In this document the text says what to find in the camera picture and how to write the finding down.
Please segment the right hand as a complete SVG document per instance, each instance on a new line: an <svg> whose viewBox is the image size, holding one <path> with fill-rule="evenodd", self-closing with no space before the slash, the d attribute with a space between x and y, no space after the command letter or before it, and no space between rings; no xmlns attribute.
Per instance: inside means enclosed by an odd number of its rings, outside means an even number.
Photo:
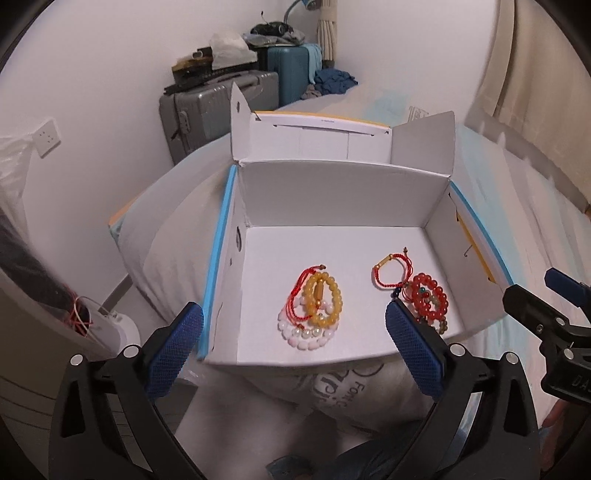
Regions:
<svg viewBox="0 0 591 480"><path fill-rule="evenodd" d="M556 402L543 422L542 479L590 478L590 407Z"/></svg>

